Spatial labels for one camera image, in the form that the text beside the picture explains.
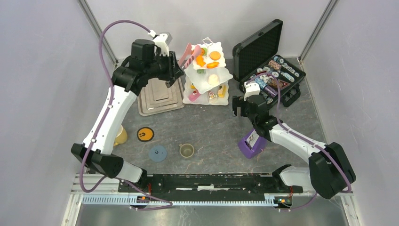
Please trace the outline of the white sprinkle cake slice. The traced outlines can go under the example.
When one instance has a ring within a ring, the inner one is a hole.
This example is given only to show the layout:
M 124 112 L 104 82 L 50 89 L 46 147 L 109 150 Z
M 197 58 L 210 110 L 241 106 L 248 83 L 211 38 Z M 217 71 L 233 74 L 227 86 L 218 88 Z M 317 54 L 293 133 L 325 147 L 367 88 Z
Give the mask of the white sprinkle cake slice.
M 213 93 L 212 91 L 207 92 L 207 97 L 209 103 L 215 102 L 218 99 L 217 94 Z

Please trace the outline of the orange fish cookie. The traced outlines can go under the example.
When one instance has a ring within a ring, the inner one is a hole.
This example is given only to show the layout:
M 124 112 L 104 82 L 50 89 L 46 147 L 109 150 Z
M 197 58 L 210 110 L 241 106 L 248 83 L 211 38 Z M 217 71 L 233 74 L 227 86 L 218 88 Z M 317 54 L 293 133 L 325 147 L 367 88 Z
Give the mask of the orange fish cookie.
M 206 62 L 204 61 L 203 55 L 199 55 L 196 57 L 196 63 L 200 67 L 204 67 L 206 65 Z
M 206 67 L 208 69 L 217 68 L 218 66 L 219 66 L 219 62 L 211 62 L 211 63 L 206 64 Z

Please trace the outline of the white three-tier cake stand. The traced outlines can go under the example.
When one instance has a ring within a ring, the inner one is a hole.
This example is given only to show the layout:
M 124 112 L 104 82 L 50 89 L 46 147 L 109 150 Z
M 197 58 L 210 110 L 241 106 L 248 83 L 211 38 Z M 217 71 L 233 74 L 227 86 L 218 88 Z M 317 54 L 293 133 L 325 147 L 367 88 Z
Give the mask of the white three-tier cake stand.
M 209 37 L 201 44 L 190 44 L 190 58 L 184 63 L 186 75 L 183 103 L 191 105 L 228 105 L 229 85 L 233 78 L 226 68 L 221 42 Z

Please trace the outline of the yellow smiley coaster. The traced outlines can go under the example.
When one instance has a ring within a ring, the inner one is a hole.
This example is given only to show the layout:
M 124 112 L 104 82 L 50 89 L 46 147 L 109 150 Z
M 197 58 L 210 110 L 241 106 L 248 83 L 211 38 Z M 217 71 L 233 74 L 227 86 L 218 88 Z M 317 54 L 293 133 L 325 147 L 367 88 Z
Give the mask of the yellow smiley coaster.
M 141 142 L 151 141 L 154 135 L 154 130 L 149 127 L 142 127 L 136 133 L 137 139 Z

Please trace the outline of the cream round cake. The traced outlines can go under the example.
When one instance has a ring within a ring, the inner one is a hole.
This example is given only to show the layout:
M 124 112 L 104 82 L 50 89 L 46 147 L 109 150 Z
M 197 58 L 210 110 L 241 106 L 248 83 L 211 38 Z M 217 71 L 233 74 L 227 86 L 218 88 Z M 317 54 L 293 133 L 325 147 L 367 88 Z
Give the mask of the cream round cake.
M 219 76 L 217 74 L 211 74 L 209 75 L 207 82 L 212 86 L 217 85 L 219 84 Z

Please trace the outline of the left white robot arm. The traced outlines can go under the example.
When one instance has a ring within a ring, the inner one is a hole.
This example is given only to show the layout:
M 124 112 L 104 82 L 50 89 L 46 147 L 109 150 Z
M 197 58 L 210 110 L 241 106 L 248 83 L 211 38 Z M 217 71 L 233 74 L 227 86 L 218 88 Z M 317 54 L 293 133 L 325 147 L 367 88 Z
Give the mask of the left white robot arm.
M 112 74 L 106 101 L 91 132 L 82 144 L 73 144 L 71 153 L 85 167 L 109 178 L 130 181 L 137 192 L 144 191 L 145 170 L 112 154 L 114 140 L 129 108 L 148 81 L 157 78 L 171 87 L 184 74 L 167 41 L 137 39 L 128 56 Z

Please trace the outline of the cream yellow-handled mug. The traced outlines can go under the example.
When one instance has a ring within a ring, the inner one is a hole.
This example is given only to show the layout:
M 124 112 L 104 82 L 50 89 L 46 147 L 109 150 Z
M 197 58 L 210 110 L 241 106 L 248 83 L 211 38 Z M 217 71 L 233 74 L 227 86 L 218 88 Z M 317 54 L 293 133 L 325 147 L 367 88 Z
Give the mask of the cream yellow-handled mug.
M 119 129 L 117 131 L 113 146 L 117 146 L 117 145 L 123 144 L 123 143 L 125 143 L 127 141 L 127 139 L 128 139 L 127 132 L 124 129 L 124 127 L 122 125 L 120 125 L 120 127 L 119 127 Z

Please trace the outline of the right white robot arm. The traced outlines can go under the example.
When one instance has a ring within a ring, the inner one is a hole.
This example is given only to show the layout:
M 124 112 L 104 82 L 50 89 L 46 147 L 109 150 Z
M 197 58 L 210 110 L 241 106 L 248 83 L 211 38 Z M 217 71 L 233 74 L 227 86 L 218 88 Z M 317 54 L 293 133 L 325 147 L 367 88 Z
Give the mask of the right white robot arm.
M 284 192 L 290 186 L 309 187 L 325 199 L 338 193 L 350 193 L 357 179 L 343 147 L 332 142 L 326 144 L 310 139 L 290 128 L 269 113 L 266 100 L 261 95 L 232 98 L 234 116 L 246 117 L 253 126 L 254 138 L 245 138 L 247 146 L 255 148 L 261 139 L 278 144 L 291 151 L 308 166 L 304 169 L 288 166 L 272 178 L 272 187 Z

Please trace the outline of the yellow rectangular cake slice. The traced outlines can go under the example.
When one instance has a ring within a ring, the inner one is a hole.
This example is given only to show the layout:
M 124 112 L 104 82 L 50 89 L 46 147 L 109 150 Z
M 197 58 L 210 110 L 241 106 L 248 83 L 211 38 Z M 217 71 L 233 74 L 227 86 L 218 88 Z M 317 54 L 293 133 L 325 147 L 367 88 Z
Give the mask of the yellow rectangular cake slice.
M 226 94 L 226 91 L 227 91 L 227 87 L 226 87 L 225 84 L 219 85 L 218 91 L 217 91 L 217 96 L 218 96 L 219 98 L 224 98 L 224 97 L 225 97 L 225 94 Z

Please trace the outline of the pink layered cake slice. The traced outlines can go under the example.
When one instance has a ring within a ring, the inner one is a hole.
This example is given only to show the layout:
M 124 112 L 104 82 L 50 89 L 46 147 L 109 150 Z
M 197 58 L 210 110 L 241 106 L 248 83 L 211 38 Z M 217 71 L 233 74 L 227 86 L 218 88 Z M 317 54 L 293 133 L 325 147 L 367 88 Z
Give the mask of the pink layered cake slice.
M 199 97 L 201 96 L 201 94 L 198 92 L 197 89 L 193 90 L 192 93 L 188 96 L 188 99 L 191 102 L 194 102 L 195 100 L 197 100 Z

